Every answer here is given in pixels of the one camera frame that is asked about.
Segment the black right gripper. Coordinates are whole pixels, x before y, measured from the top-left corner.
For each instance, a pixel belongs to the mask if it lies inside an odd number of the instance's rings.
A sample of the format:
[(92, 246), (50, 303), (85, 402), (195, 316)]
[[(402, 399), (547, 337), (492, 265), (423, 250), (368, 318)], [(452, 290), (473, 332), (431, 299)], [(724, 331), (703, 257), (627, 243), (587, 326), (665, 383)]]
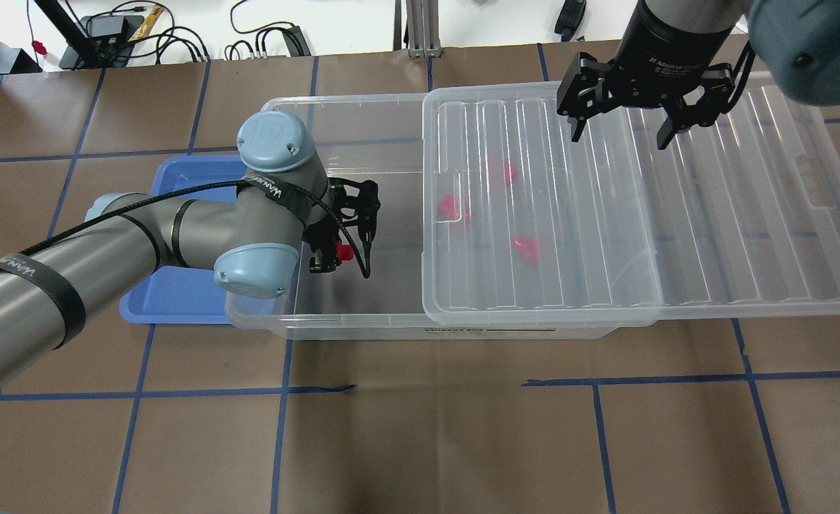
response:
[(682, 114), (721, 113), (734, 76), (713, 59), (738, 20), (737, 4), (637, 4), (616, 54), (600, 61), (580, 51), (556, 92), (571, 142), (580, 142), (589, 119), (617, 107), (665, 108), (657, 148), (663, 151), (687, 130)]

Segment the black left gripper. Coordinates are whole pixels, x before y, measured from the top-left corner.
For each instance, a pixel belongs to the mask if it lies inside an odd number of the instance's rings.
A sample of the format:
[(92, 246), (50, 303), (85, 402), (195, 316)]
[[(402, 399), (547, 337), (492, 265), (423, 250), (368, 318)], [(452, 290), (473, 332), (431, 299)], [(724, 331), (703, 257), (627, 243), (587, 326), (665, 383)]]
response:
[[(325, 204), (331, 213), (348, 227), (358, 230), (362, 243), (373, 243), (377, 235), (378, 212), (381, 208), (379, 185), (374, 180), (362, 182), (345, 178), (329, 179), (329, 194)], [(334, 272), (338, 267), (337, 241), (342, 240), (342, 231), (337, 222), (325, 209), (319, 213), (324, 217), (310, 224), (303, 236), (310, 244), (309, 273)]]

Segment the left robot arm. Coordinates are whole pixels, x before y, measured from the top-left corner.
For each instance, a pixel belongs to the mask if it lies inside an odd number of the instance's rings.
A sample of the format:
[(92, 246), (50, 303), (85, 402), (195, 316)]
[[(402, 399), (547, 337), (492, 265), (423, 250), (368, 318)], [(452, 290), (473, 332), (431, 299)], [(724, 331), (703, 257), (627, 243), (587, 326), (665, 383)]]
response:
[(114, 194), (71, 230), (0, 258), (0, 388), (64, 347), (163, 267), (206, 270), (225, 292), (273, 301), (301, 260), (371, 275), (381, 208), (374, 180), (331, 178), (299, 117), (262, 110), (235, 137), (241, 178), (166, 194)]

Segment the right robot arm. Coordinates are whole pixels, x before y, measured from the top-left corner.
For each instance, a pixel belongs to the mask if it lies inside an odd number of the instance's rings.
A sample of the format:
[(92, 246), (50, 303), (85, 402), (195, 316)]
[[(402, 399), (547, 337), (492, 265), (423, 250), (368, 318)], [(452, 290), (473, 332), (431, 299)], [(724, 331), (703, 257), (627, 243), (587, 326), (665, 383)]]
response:
[(757, 59), (791, 100), (840, 105), (840, 1), (639, 1), (613, 59), (574, 56), (556, 111), (577, 142), (596, 115), (661, 109), (662, 150), (730, 113)]

